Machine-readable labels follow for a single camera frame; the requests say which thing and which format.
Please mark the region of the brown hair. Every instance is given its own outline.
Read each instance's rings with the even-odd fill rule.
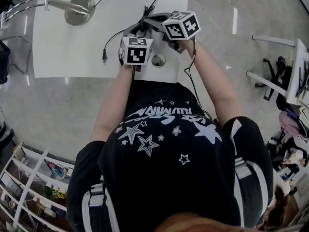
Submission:
[[[289,202],[289,196],[285,195],[280,186],[276,186],[275,190],[276,204],[269,212],[268,219],[262,226],[263,231],[273,231],[279,228],[285,217],[285,208]]]

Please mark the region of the gray floor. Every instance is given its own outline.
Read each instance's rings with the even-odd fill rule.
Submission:
[[[251,70],[270,75],[262,59],[273,63],[291,49],[277,44],[255,42],[252,34],[290,40],[300,38],[309,46],[309,15],[299,0],[189,0],[202,26],[198,39],[219,61],[237,89],[248,117],[259,125],[264,140],[279,129],[275,93],[271,101],[263,99],[264,89],[255,89],[255,81],[246,76]],[[237,33],[233,34],[234,11],[238,12]],[[11,21],[4,36],[23,35],[32,40],[34,11]],[[25,65],[27,47],[9,42],[16,61]],[[189,62],[182,56],[183,67]],[[215,116],[213,105],[196,70],[193,70],[199,97],[205,110]],[[99,105],[113,80],[99,78],[34,79],[30,64],[27,77],[11,69],[9,82],[1,86],[0,106],[17,140],[37,149],[48,148],[54,155],[74,160],[89,136]],[[180,71],[179,82],[192,89],[190,80]]]

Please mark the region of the round metal object on table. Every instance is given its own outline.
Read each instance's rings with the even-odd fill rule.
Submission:
[[[89,10],[90,14],[84,15],[84,14],[78,14],[75,12],[66,11],[64,13],[64,18],[66,19],[66,22],[73,26],[82,25],[88,22],[95,12],[94,1],[93,0],[71,0],[71,2],[85,7],[86,9]]]

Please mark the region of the power cord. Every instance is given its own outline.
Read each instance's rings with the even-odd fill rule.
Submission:
[[[191,80],[191,83],[192,83],[192,86],[193,86],[199,107],[202,109],[203,113],[205,113],[209,117],[209,119],[212,120],[211,115],[208,112],[206,112],[205,110],[203,110],[203,108],[202,108],[201,102],[199,101],[199,98],[198,98],[198,95],[197,95],[197,89],[195,87],[195,84],[194,84],[194,81],[193,81],[193,78],[192,78],[192,75],[191,75],[191,67],[192,67],[194,60],[195,60],[195,57],[197,55],[197,41],[195,39],[195,36],[193,36],[192,40],[193,40],[193,48],[194,48],[192,61],[191,61],[190,65],[187,68],[185,68],[183,71],[184,71],[184,73],[186,73],[188,75],[188,77]]]
[[[143,17],[142,17],[142,19],[141,19],[140,21],[143,21],[144,18],[147,17],[147,16],[149,16],[149,14],[155,9],[154,4],[155,4],[156,1],[157,1],[157,0],[154,0],[154,1],[152,2],[152,4],[151,4],[149,7],[147,7],[147,6],[144,7]],[[108,44],[115,36],[117,36],[119,33],[122,33],[124,30],[121,30],[121,31],[119,31],[118,33],[115,33],[115,34],[107,41],[107,43],[105,44],[104,49],[103,49],[103,56],[102,56],[102,59],[103,59],[103,62],[104,62],[104,63],[105,63],[106,60],[107,60],[107,53],[106,53],[107,44]]]

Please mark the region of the person's right arm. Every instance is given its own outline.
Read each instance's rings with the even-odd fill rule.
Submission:
[[[193,41],[182,41],[182,44],[192,57],[194,51]],[[213,102],[220,125],[223,126],[232,118],[245,116],[237,93],[225,72],[199,43],[197,43],[194,64]]]

